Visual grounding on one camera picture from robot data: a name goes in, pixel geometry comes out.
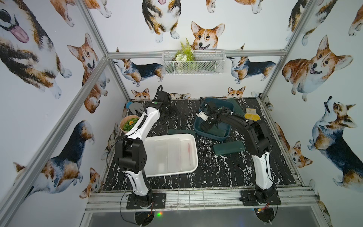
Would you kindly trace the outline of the dark green pencil case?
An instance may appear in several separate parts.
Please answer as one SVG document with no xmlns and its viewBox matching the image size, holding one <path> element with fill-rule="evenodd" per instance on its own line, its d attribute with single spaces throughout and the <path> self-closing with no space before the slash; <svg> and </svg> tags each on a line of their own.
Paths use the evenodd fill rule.
<svg viewBox="0 0 363 227">
<path fill-rule="evenodd" d="M 195 131 L 192 130 L 175 130 L 175 129 L 169 129 L 167 132 L 167 135 L 174 135 L 174 134 L 190 134 L 193 137 L 196 136 Z"/>
</svg>

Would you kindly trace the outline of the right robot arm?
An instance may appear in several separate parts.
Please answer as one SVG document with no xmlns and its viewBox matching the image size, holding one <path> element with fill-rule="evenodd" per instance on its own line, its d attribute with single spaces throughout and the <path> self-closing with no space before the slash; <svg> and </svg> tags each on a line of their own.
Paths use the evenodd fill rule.
<svg viewBox="0 0 363 227">
<path fill-rule="evenodd" d="M 225 123 L 242 134 L 245 150 L 252 156 L 256 179 L 254 194 L 242 197 L 241 201 L 268 203 L 277 194 L 277 189 L 270 169 L 269 157 L 272 139 L 266 124 L 262 120 L 248 120 L 225 107 L 208 112 L 198 110 L 196 116 L 202 119 L 200 128 L 203 131 L 208 131 L 218 123 Z"/>
</svg>

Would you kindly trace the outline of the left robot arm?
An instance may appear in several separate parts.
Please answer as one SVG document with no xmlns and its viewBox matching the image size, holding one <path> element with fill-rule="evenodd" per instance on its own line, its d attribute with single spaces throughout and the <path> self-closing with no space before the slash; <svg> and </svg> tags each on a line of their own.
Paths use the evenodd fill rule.
<svg viewBox="0 0 363 227">
<path fill-rule="evenodd" d="M 137 197 L 149 197 L 149 185 L 144 167 L 147 154 L 144 142 L 156 122 L 165 123 L 178 115 L 178 109 L 171 102 L 153 100 L 142 105 L 144 112 L 136 125 L 114 144 L 118 166 L 128 177 L 132 191 Z"/>
</svg>

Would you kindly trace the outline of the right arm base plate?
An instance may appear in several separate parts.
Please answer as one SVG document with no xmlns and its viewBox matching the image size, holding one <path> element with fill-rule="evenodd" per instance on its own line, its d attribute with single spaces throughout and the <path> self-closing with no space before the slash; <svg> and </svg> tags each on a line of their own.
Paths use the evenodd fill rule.
<svg viewBox="0 0 363 227">
<path fill-rule="evenodd" d="M 270 190 L 250 190 L 241 191 L 241 197 L 239 200 L 244 206 L 265 206 L 268 203 L 270 205 L 281 205 L 281 200 L 278 196 L 278 192 L 274 189 Z"/>
</svg>

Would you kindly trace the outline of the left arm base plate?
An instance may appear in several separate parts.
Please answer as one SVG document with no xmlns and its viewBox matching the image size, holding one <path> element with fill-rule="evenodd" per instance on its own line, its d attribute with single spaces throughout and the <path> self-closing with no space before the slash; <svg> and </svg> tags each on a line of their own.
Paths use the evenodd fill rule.
<svg viewBox="0 0 363 227">
<path fill-rule="evenodd" d="M 164 209 L 166 202 L 166 193 L 151 193 L 146 196 L 139 196 L 131 194 L 127 199 L 126 209 L 139 210 L 139 209 Z"/>
</svg>

